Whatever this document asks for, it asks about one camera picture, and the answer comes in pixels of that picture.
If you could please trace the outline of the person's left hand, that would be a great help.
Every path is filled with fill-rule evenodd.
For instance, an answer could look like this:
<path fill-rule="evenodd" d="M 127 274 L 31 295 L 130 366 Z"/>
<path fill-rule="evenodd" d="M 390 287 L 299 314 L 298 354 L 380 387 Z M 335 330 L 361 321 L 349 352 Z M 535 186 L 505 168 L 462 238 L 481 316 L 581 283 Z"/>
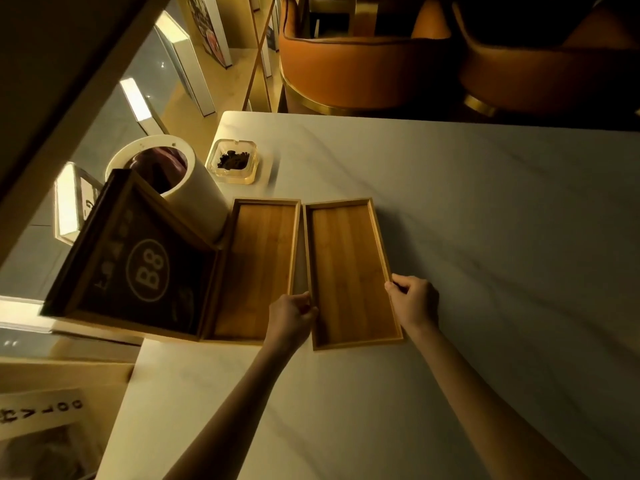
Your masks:
<path fill-rule="evenodd" d="M 263 348 L 279 355 L 293 355 L 308 339 L 316 320 L 294 316 L 292 295 L 283 294 L 269 306 L 269 321 Z"/>

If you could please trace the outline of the person's right hand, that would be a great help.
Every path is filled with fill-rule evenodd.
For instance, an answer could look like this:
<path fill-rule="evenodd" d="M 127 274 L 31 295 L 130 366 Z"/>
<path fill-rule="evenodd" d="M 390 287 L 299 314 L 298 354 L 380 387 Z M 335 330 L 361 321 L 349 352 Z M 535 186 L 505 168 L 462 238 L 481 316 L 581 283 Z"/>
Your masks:
<path fill-rule="evenodd" d="M 404 304 L 393 306 L 396 318 L 411 338 L 426 330 L 438 330 L 439 292 L 426 279 L 393 273 L 391 280 L 404 286 Z"/>

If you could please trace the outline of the wooden tray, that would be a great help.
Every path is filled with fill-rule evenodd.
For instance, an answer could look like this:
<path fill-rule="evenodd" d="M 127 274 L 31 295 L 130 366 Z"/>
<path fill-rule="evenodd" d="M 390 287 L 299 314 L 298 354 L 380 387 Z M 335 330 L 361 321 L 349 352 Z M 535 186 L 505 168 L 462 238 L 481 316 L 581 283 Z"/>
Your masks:
<path fill-rule="evenodd" d="M 302 216 L 308 288 L 319 309 L 313 350 L 402 343 L 385 290 L 391 272 L 372 198 L 306 203 Z"/>

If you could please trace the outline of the person's right forearm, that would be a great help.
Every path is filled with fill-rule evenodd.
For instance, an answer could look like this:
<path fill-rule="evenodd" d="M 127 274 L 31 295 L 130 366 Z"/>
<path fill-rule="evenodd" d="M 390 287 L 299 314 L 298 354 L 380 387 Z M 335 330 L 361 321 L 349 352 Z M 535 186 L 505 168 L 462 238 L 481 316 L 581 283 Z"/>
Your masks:
<path fill-rule="evenodd" d="M 588 480 L 503 400 L 430 321 L 406 332 L 492 480 Z"/>

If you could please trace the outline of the person's left forearm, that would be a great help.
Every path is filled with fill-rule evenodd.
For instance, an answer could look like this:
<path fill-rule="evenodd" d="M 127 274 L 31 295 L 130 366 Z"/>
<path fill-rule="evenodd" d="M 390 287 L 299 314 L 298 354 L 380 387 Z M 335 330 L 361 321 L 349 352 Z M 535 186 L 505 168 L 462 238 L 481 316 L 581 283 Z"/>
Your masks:
<path fill-rule="evenodd" d="M 293 339 L 266 339 L 242 379 L 163 480 L 237 480 L 276 381 L 299 347 Z"/>

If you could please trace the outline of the wooden box with open lid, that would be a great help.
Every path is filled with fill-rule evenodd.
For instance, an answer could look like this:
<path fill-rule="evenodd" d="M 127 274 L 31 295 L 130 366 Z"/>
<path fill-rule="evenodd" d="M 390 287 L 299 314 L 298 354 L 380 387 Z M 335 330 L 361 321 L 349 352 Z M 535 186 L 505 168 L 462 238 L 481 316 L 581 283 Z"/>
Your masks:
<path fill-rule="evenodd" d="M 293 293 L 300 200 L 236 198 L 206 241 L 142 177 L 113 170 L 40 315 L 150 339 L 261 345 Z"/>

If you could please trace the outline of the white cylindrical bin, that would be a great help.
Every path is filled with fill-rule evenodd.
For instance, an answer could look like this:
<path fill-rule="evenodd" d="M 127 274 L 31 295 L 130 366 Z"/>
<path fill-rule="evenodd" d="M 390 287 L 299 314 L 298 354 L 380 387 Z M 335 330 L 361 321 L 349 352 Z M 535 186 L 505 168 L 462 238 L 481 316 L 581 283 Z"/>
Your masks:
<path fill-rule="evenodd" d="M 177 150 L 186 159 L 186 173 L 181 181 L 161 196 L 204 240 L 215 243 L 223 234 L 229 206 L 194 149 L 180 137 L 167 134 L 145 136 L 126 144 L 109 161 L 104 178 L 108 179 L 114 169 L 124 169 L 126 163 L 140 152 L 156 147 Z"/>

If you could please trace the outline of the clear glass ashtray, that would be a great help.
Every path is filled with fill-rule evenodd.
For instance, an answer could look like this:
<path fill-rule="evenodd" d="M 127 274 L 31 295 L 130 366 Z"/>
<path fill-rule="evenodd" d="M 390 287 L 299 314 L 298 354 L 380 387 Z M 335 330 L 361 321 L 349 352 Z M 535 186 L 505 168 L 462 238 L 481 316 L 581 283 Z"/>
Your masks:
<path fill-rule="evenodd" d="M 250 185 L 259 167 L 257 145 L 252 141 L 216 140 L 205 161 L 205 168 L 219 183 Z"/>

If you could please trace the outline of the dark ash in ashtray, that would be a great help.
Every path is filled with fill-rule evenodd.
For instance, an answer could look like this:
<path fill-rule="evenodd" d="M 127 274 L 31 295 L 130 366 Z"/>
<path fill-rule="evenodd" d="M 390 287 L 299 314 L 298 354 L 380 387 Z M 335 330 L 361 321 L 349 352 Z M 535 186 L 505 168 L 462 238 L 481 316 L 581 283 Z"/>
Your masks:
<path fill-rule="evenodd" d="M 226 171 L 244 170 L 250 160 L 250 152 L 236 152 L 235 150 L 229 150 L 226 153 L 221 154 L 218 169 Z"/>

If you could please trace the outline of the orange leather chair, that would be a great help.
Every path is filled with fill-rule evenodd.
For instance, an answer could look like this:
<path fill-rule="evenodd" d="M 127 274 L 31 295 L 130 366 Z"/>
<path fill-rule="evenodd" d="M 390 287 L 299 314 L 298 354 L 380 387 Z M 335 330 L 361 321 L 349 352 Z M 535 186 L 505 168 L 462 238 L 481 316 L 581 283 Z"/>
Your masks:
<path fill-rule="evenodd" d="M 454 0 L 470 110 L 537 120 L 640 112 L 640 0 Z"/>
<path fill-rule="evenodd" d="M 409 37 L 304 38 L 296 0 L 282 0 L 280 72 L 289 112 L 395 117 L 443 90 L 452 32 L 424 0 Z"/>

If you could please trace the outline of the white paper sign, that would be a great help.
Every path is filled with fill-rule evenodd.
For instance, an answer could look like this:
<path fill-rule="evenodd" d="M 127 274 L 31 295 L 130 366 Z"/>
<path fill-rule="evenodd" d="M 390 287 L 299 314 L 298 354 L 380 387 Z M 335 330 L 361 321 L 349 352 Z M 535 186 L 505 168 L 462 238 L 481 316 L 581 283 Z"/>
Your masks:
<path fill-rule="evenodd" d="M 0 394 L 0 442 L 85 419 L 79 389 Z"/>

